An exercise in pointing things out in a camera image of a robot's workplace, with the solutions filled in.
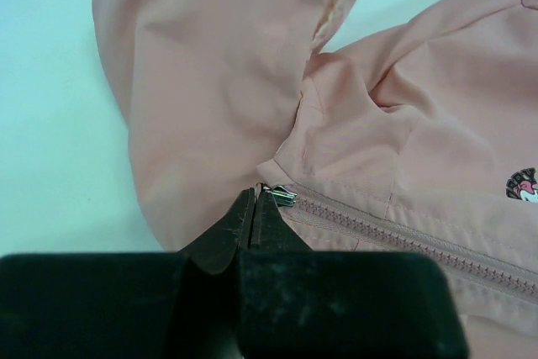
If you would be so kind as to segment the pink hooded zip jacket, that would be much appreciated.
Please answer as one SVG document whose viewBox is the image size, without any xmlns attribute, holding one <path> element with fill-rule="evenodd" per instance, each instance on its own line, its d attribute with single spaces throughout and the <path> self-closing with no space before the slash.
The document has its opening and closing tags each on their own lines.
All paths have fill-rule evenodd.
<svg viewBox="0 0 538 359">
<path fill-rule="evenodd" d="M 259 182 L 319 250 L 445 269 L 474 358 L 537 355 L 537 0 L 441 0 L 332 53 L 355 0 L 92 0 L 169 250 Z"/>
</svg>

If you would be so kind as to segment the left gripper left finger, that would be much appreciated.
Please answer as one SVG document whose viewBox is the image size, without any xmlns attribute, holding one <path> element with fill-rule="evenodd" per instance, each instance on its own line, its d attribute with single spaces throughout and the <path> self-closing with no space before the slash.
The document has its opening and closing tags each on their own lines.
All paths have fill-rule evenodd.
<svg viewBox="0 0 538 359">
<path fill-rule="evenodd" d="M 224 272 L 237 250 L 249 245 L 255 207 L 255 189 L 241 191 L 226 214 L 180 252 L 208 274 Z"/>
</svg>

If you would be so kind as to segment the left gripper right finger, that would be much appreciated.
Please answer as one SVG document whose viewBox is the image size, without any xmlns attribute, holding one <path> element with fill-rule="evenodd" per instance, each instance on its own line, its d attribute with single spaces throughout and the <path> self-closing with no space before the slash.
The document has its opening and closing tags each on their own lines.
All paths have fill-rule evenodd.
<svg viewBox="0 0 538 359">
<path fill-rule="evenodd" d="M 280 208 L 291 208 L 297 194 L 286 188 L 262 188 L 254 209 L 250 248 L 259 251 L 311 251 L 283 220 Z"/>
</svg>

